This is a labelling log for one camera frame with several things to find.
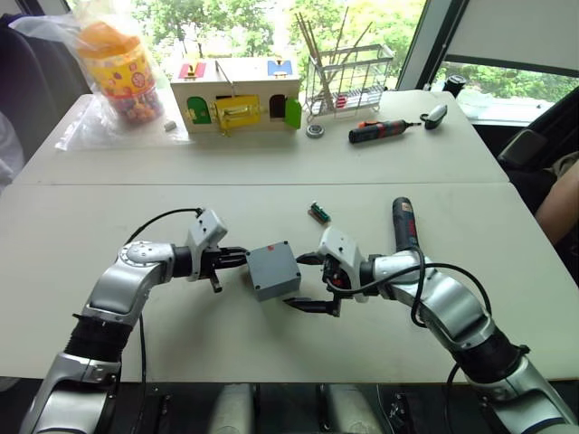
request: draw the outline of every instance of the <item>gray plastic box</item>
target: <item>gray plastic box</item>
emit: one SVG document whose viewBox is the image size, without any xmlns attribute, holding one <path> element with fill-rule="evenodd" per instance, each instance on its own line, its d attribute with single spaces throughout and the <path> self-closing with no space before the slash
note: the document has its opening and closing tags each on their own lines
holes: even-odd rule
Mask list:
<svg viewBox="0 0 579 434">
<path fill-rule="evenodd" d="M 255 295 L 260 301 L 299 289 L 301 274 L 287 241 L 252 250 L 247 255 Z"/>
</svg>

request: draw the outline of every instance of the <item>orange lid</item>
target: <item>orange lid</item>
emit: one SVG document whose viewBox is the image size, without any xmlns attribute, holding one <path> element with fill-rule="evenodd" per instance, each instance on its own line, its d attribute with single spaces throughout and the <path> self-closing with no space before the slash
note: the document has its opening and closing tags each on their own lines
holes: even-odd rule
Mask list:
<svg viewBox="0 0 579 434">
<path fill-rule="evenodd" d="M 123 34 L 102 21 L 82 29 L 79 39 L 79 55 L 89 59 L 118 56 L 130 52 L 140 43 L 137 36 Z"/>
</svg>

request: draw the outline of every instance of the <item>black cordless screwdriver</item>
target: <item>black cordless screwdriver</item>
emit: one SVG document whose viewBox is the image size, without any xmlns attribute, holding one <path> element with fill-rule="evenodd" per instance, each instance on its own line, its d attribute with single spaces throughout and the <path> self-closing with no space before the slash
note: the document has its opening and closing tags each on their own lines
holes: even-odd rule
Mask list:
<svg viewBox="0 0 579 434">
<path fill-rule="evenodd" d="M 421 125 L 420 122 L 406 122 L 405 120 L 387 120 L 385 122 L 361 122 L 358 128 L 348 134 L 350 143 L 365 142 L 375 138 L 398 136 L 408 127 Z"/>
<path fill-rule="evenodd" d="M 394 223 L 396 251 L 420 247 L 418 245 L 418 234 L 416 233 L 414 210 L 410 199 L 407 197 L 394 199 L 394 202 L 392 202 L 392 220 Z"/>
</svg>

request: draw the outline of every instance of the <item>wooden stick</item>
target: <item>wooden stick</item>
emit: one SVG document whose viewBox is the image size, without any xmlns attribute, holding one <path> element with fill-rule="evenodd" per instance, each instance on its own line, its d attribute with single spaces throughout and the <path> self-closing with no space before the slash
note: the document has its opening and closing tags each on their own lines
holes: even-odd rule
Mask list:
<svg viewBox="0 0 579 434">
<path fill-rule="evenodd" d="M 298 14 L 296 14 L 296 20 L 298 21 L 299 29 L 301 30 L 301 34 L 303 35 L 304 39 L 306 40 L 306 45 L 308 46 L 309 55 L 311 57 L 316 57 L 316 53 L 314 52 L 314 47 L 309 39 L 308 31 L 306 30 L 306 25 L 301 21 L 301 18 Z"/>
<path fill-rule="evenodd" d="M 339 47 L 340 40 L 342 39 L 342 32 L 344 31 L 344 24 L 346 23 L 347 11 L 349 8 L 350 6 L 346 6 L 346 11 L 344 12 L 344 19 L 342 20 L 342 25 L 340 26 L 340 33 L 337 35 L 336 39 L 336 48 L 334 49 L 334 54 L 332 54 L 332 60 L 330 62 L 331 65 L 333 65 L 334 62 L 336 61 L 337 48 Z"/>
<path fill-rule="evenodd" d="M 312 30 L 311 24 L 309 22 L 308 22 L 308 28 L 309 28 L 309 32 L 311 33 L 311 40 L 314 44 L 314 50 L 316 51 L 316 60 L 318 63 L 318 67 L 320 69 L 322 69 L 322 66 L 323 66 L 322 65 L 322 58 L 319 55 L 318 43 L 316 42 L 316 36 L 314 35 L 314 31 Z M 326 79 L 326 73 L 324 71 L 320 71 L 319 79 L 322 82 L 322 87 L 324 88 L 324 93 L 326 94 L 325 100 L 326 100 L 327 107 L 331 111 L 334 111 L 334 102 L 332 101 L 332 93 L 330 92 L 328 81 Z"/>
<path fill-rule="evenodd" d="M 360 43 L 360 41 L 362 41 L 362 38 L 364 37 L 365 33 L 370 29 L 370 26 L 373 23 L 370 23 L 362 32 L 362 34 L 360 35 L 360 37 L 357 39 L 357 41 L 354 43 L 354 46 L 352 48 L 350 48 L 348 50 L 348 52 L 346 53 L 346 57 L 344 58 L 344 60 L 340 63 L 340 64 L 344 64 L 347 61 L 347 58 L 350 57 L 350 54 L 352 54 L 354 52 L 354 50 L 357 48 L 358 44 Z M 330 74 L 328 81 L 332 81 L 334 79 L 334 77 L 336 77 L 337 71 L 334 71 Z"/>
</svg>

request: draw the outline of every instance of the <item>black cable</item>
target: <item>black cable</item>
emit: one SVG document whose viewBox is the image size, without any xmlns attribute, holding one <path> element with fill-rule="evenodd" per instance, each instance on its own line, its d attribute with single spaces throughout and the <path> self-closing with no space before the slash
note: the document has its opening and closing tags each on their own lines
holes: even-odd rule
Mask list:
<svg viewBox="0 0 579 434">
<path fill-rule="evenodd" d="M 412 250 L 418 254 L 419 263 L 419 275 L 418 275 L 418 287 L 416 288 L 416 295 L 414 296 L 413 305 L 410 308 L 410 319 L 412 319 L 413 323 L 421 328 L 426 328 L 426 324 L 418 319 L 418 308 L 420 307 L 420 302 L 422 298 L 422 292 L 424 290 L 424 278 L 426 277 L 426 264 L 424 263 L 424 253 L 422 253 L 422 249 L 418 246 L 412 247 Z"/>
<path fill-rule="evenodd" d="M 401 269 L 400 271 L 396 271 L 394 274 L 391 274 L 390 276 L 388 276 L 386 278 L 381 278 L 379 280 L 375 280 L 374 282 L 368 283 L 367 285 L 363 285 L 361 288 L 355 289 L 355 290 L 338 288 L 337 286 L 333 285 L 329 281 L 326 283 L 327 283 L 328 291 L 331 293 L 353 296 L 355 294 L 362 294 L 362 293 L 366 292 L 368 289 L 376 288 L 380 285 L 383 285 L 384 283 L 388 283 L 389 281 L 394 280 L 395 278 L 399 278 L 400 276 L 403 276 L 404 274 L 411 273 L 411 272 L 416 271 L 417 269 L 420 269 L 420 268 L 421 268 L 420 265 L 414 265 L 412 267 L 408 267 L 407 269 Z M 484 301 L 485 308 L 487 309 L 487 312 L 489 312 L 489 315 L 492 315 L 492 310 L 490 307 L 490 299 L 489 299 L 489 295 L 487 294 L 487 291 L 482 286 L 482 284 L 479 282 L 479 280 L 477 278 L 475 278 L 466 269 L 463 269 L 457 265 L 447 264 L 445 262 L 431 262 L 430 264 L 425 264 L 424 268 L 425 269 L 453 269 L 455 271 L 458 271 L 460 274 L 463 274 L 467 278 L 469 278 L 472 281 L 472 283 L 474 283 L 474 285 L 479 290 L 480 295 L 482 296 L 482 299 Z"/>
<path fill-rule="evenodd" d="M 199 217 L 199 215 L 201 215 L 201 213 L 203 212 L 203 209 L 201 209 L 201 208 L 177 208 L 176 210 L 163 212 L 162 214 L 159 214 L 157 217 L 153 217 L 151 220 L 149 220 L 148 222 L 146 222 L 145 224 L 140 226 L 136 231 L 134 231 L 132 233 L 132 235 L 130 237 L 128 237 L 128 240 L 125 241 L 125 244 L 129 244 L 131 241 L 133 241 L 151 223 L 154 223 L 157 220 L 162 219 L 163 217 L 167 217 L 167 215 L 177 214 L 178 212 L 195 212 L 197 214 L 197 217 Z"/>
<path fill-rule="evenodd" d="M 163 212 L 156 217 L 153 217 L 151 220 L 145 222 L 141 226 L 138 227 L 136 231 L 134 231 L 130 237 L 125 241 L 125 245 L 132 242 L 142 231 L 144 231 L 151 223 L 156 222 L 157 220 L 162 219 L 163 217 L 167 217 L 167 215 L 177 214 L 178 212 L 194 212 L 197 217 L 201 215 L 203 209 L 201 208 L 177 208 L 175 210 Z M 141 388 L 142 388 L 142 397 L 141 397 L 141 404 L 137 415 L 137 420 L 133 424 L 131 428 L 131 433 L 134 433 L 137 426 L 139 425 L 140 421 L 143 419 L 143 413 L 145 411 L 145 398 L 147 397 L 147 346 L 145 342 L 145 319 L 143 318 L 143 314 L 141 313 L 138 316 L 138 331 L 140 334 L 140 346 L 141 346 Z"/>
<path fill-rule="evenodd" d="M 390 421 L 390 418 L 388 418 L 386 410 L 384 409 L 384 405 L 382 404 L 382 393 L 380 392 L 380 384 L 376 384 L 376 398 L 378 400 L 378 408 L 380 409 L 380 413 L 382 413 L 382 417 L 384 418 L 384 421 L 388 425 L 388 429 L 392 434 L 394 434 L 396 431 L 394 430 L 392 422 Z"/>
<path fill-rule="evenodd" d="M 451 388 L 452 382 L 454 382 L 454 376 L 458 370 L 459 366 L 457 363 L 455 363 L 454 366 L 452 366 L 449 377 L 446 379 L 446 386 L 444 387 L 444 411 L 442 415 L 444 416 L 444 423 L 446 425 L 446 430 L 449 431 L 449 434 L 454 434 L 454 429 L 452 429 L 451 424 Z"/>
</svg>

